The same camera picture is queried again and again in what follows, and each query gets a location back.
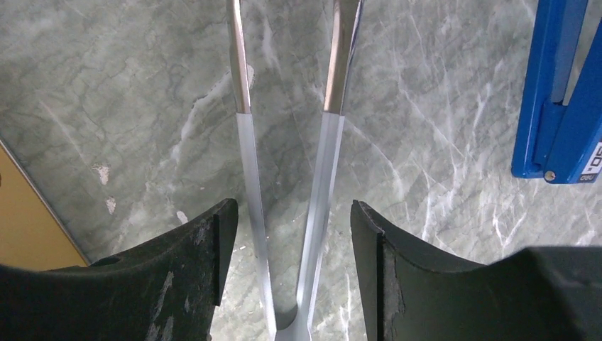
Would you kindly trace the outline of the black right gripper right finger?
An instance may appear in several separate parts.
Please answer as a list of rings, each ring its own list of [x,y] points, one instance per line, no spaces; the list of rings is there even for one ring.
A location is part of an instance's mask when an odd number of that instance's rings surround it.
[[[484,265],[354,201],[369,340],[600,340],[601,248],[527,247]]]

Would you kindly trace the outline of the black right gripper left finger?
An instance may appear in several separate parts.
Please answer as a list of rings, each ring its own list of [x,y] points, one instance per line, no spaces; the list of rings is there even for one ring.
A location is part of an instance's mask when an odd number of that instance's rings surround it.
[[[90,266],[1,267],[2,340],[209,340],[239,223],[228,198]]]

